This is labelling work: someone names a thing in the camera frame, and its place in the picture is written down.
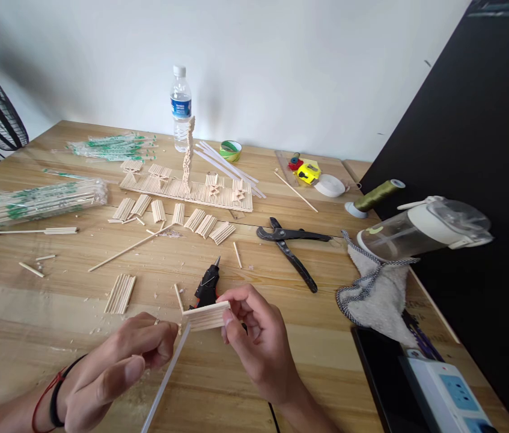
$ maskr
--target blue label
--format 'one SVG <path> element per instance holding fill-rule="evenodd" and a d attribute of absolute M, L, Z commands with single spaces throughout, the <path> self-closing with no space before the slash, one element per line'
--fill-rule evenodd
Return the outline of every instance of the blue label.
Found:
<path fill-rule="evenodd" d="M 170 98 L 172 103 L 172 115 L 177 118 L 186 118 L 192 115 L 192 99 L 188 101 L 177 101 Z"/>

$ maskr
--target thread spool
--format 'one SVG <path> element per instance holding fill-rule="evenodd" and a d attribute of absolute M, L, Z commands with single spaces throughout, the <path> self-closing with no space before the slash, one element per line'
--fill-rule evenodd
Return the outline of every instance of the thread spool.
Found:
<path fill-rule="evenodd" d="M 237 162 L 240 159 L 242 145 L 237 141 L 226 140 L 220 143 L 220 155 L 228 162 Z"/>
<path fill-rule="evenodd" d="M 346 211 L 353 217 L 366 218 L 368 211 L 375 207 L 389 195 L 394 194 L 406 185 L 398 179 L 387 180 L 382 185 L 377 186 L 371 192 L 359 198 L 356 201 L 349 201 L 344 205 Z"/>

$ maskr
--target black pliers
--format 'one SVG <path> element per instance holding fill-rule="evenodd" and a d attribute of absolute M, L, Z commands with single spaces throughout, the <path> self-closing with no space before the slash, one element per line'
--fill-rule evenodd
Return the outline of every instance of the black pliers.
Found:
<path fill-rule="evenodd" d="M 263 227 L 259 227 L 256 230 L 256 234 L 260 239 L 264 239 L 265 241 L 275 241 L 278 245 L 278 248 L 284 253 L 287 259 L 292 263 L 294 268 L 298 271 L 308 288 L 312 293 L 316 293 L 319 291 L 316 283 L 304 267 L 304 265 L 300 262 L 299 259 L 290 251 L 288 245 L 286 245 L 285 240 L 287 239 L 314 239 L 315 241 L 323 241 L 328 242 L 332 239 L 331 236 L 320 235 L 318 233 L 306 232 L 303 229 L 300 230 L 285 230 L 278 223 L 276 218 L 270 217 L 270 225 L 274 228 L 274 232 L 268 233 Z"/>

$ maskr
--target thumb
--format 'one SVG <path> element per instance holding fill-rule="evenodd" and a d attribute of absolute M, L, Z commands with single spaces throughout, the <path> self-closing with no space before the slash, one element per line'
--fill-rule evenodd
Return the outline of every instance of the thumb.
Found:
<path fill-rule="evenodd" d="M 144 358 L 139 355 L 121 360 L 74 394 L 68 404 L 66 431 L 89 431 L 98 425 L 111 403 L 142 377 L 145 366 Z"/>
<path fill-rule="evenodd" d="M 230 345 L 238 354 L 242 364 L 245 364 L 255 357 L 254 344 L 248 337 L 246 331 L 236 318 L 232 310 L 226 310 L 222 314 L 224 327 Z"/>

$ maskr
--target black bracelet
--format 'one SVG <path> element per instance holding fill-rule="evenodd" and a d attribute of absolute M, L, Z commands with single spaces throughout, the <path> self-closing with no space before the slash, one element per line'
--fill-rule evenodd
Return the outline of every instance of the black bracelet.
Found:
<path fill-rule="evenodd" d="M 64 427 L 64 423 L 60 421 L 60 418 L 58 418 L 58 392 L 60 391 L 60 387 L 62 386 L 62 382 L 64 382 L 64 379 L 66 379 L 66 376 L 72 370 L 72 367 L 74 367 L 78 362 L 84 358 L 86 355 L 82 355 L 79 357 L 76 361 L 74 361 L 70 367 L 66 369 L 64 374 L 62 374 L 61 379 L 56 383 L 56 386 L 54 387 L 54 391 L 52 392 L 52 399 L 50 400 L 50 421 L 54 425 L 54 427 Z"/>

